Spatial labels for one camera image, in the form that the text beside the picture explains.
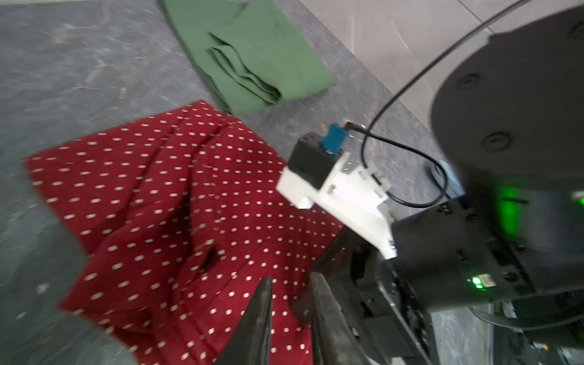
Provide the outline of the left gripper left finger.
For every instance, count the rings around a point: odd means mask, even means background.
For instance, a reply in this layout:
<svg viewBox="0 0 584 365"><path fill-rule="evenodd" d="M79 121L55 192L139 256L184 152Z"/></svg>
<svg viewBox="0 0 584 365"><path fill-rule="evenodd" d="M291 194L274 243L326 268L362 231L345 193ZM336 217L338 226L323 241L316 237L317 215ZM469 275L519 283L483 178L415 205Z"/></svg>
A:
<svg viewBox="0 0 584 365"><path fill-rule="evenodd" d="M272 336L272 278L263 278L234 335L217 358L220 365L268 365Z"/></svg>

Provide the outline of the red polka dot skirt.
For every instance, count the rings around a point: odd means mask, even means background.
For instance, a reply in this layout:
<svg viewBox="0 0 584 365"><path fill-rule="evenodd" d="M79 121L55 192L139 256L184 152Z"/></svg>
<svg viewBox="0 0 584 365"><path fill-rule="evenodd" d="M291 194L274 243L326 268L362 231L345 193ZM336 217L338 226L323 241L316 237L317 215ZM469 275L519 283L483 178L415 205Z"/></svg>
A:
<svg viewBox="0 0 584 365"><path fill-rule="evenodd" d="M25 161L89 262L61 302L140 364L215 364L263 278L272 364L310 364L291 305L342 229L276 190L284 160L205 101L79 138Z"/></svg>

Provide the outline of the green skirt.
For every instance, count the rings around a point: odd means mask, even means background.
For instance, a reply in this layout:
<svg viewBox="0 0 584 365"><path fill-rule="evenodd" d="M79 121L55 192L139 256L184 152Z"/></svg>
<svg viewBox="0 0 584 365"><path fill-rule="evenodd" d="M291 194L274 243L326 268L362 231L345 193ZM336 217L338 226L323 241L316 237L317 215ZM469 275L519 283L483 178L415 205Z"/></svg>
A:
<svg viewBox="0 0 584 365"><path fill-rule="evenodd" d="M182 1L161 9L214 99L232 116L335 85L318 53L273 1Z"/></svg>

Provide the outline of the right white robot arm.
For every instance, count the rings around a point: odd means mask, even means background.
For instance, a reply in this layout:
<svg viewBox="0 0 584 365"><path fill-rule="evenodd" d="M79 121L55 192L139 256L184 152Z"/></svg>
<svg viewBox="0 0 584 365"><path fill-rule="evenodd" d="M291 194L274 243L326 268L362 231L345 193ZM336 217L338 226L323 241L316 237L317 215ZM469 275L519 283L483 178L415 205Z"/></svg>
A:
<svg viewBox="0 0 584 365"><path fill-rule="evenodd" d="M583 347L583 8L495 34L443 83L433 133L462 192L393 220L358 125L301 138L282 175L343 229L295 301L316 364L439 363L430 315L466 307L526 341Z"/></svg>

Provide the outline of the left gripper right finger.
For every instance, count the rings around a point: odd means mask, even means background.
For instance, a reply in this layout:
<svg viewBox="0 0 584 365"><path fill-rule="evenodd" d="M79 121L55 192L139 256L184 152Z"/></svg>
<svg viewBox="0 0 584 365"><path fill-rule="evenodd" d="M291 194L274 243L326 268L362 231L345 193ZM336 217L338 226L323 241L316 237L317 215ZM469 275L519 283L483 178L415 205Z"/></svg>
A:
<svg viewBox="0 0 584 365"><path fill-rule="evenodd" d="M311 339L314 364L370 364L330 289L325 276L310 275Z"/></svg>

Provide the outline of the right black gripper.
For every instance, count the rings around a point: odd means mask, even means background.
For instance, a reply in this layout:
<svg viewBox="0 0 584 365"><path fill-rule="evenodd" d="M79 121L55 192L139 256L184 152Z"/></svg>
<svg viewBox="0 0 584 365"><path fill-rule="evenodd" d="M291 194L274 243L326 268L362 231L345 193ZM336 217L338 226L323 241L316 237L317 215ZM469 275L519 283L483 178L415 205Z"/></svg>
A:
<svg viewBox="0 0 584 365"><path fill-rule="evenodd" d="M431 313L529 294L511 247L486 227L466 197L396 221L397 257L343 228L310 269L333 292L369 361L439 363ZM293 305L311 325L310 288Z"/></svg>

